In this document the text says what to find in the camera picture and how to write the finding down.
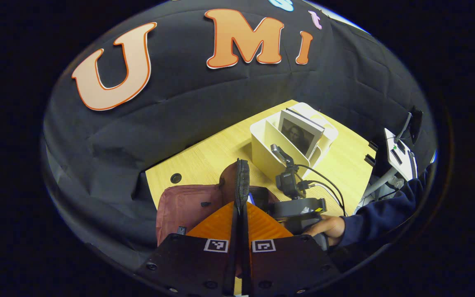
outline pink bag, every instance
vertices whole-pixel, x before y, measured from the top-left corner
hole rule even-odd
[[[221,176],[219,184],[171,186],[160,196],[157,208],[156,234],[157,245],[170,233],[179,233],[184,227],[185,233],[227,203],[234,201],[237,162],[230,164]],[[250,186],[250,192],[258,203],[275,203],[279,199],[267,188]]]

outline orange letter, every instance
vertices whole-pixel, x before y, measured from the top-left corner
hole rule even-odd
[[[232,41],[236,44],[241,57],[250,63],[254,54],[262,45],[256,59],[262,64],[277,64],[281,61],[280,34],[283,23],[266,17],[252,30],[245,17],[232,9],[212,9],[205,16],[214,21],[214,55],[207,61],[209,68],[230,67],[237,64],[239,58],[232,53]]]
[[[122,45],[126,63],[126,78],[120,85],[106,88],[100,81],[96,61],[102,56],[104,49],[92,53],[74,69],[72,77],[76,80],[78,93],[87,107],[94,111],[112,109],[137,96],[146,86],[151,73],[147,35],[156,26],[155,22],[138,26],[113,42],[114,45]]]
[[[305,31],[300,31],[302,36],[302,44],[300,45],[300,53],[296,57],[296,64],[305,65],[309,62],[307,55],[309,54],[309,47],[311,46],[311,40],[313,36]]]

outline wooden table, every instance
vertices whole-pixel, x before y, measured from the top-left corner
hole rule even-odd
[[[162,192],[170,186],[218,184],[219,176],[223,170],[234,163],[237,158],[249,161],[251,186],[265,186],[278,199],[290,200],[252,163],[250,125],[297,103],[290,100],[242,120],[148,169],[146,178],[156,207],[159,205]],[[366,154],[375,158],[375,151],[368,146],[369,143],[364,138],[332,118],[324,116],[337,128],[338,137],[332,143],[328,154],[316,165],[315,169],[341,190],[346,214],[350,215],[360,202],[373,169],[364,158]],[[172,184],[170,181],[174,173],[182,175],[181,182],[178,184]],[[323,180],[314,172],[309,173],[305,179]],[[330,216],[343,214],[333,197],[322,187],[310,188],[307,190],[307,197],[325,198],[327,206],[325,214]],[[240,278],[236,278],[234,284],[234,295],[238,294],[241,294]]]

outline maroon bag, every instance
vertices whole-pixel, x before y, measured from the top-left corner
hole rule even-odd
[[[223,170],[219,184],[171,186],[164,190],[157,208],[157,245],[170,233],[178,233],[180,227],[186,228],[187,233],[219,208],[234,201],[237,165],[234,162]],[[267,188],[250,186],[249,190],[260,208],[258,203],[279,202]]]

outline photo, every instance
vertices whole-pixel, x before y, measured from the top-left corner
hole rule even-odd
[[[309,146],[315,138],[313,133],[302,129],[288,119],[283,121],[281,134],[285,135],[304,156],[309,151]]]

